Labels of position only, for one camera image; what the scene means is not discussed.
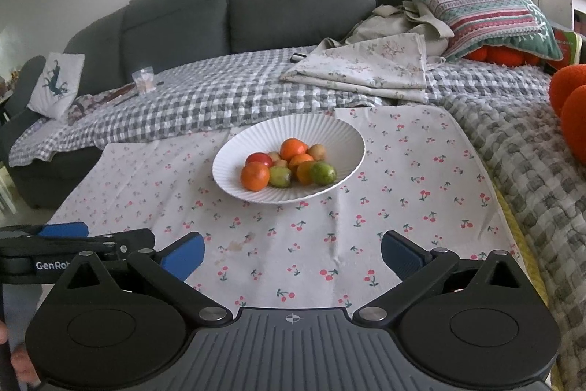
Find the person's left hand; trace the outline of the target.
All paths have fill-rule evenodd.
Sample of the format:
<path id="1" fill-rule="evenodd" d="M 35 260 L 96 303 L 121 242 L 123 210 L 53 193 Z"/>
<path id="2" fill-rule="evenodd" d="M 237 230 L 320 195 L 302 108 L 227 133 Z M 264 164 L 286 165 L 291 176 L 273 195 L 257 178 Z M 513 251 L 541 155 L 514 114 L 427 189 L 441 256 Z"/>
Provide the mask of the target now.
<path id="1" fill-rule="evenodd" d="M 1 322 L 1 343 L 8 343 L 11 346 L 10 363 L 18 382 L 31 389 L 37 388 L 41 381 L 30 359 L 26 345 L 23 342 L 16 342 L 16 338 L 11 335 L 11 331 L 8 330 L 4 321 Z"/>

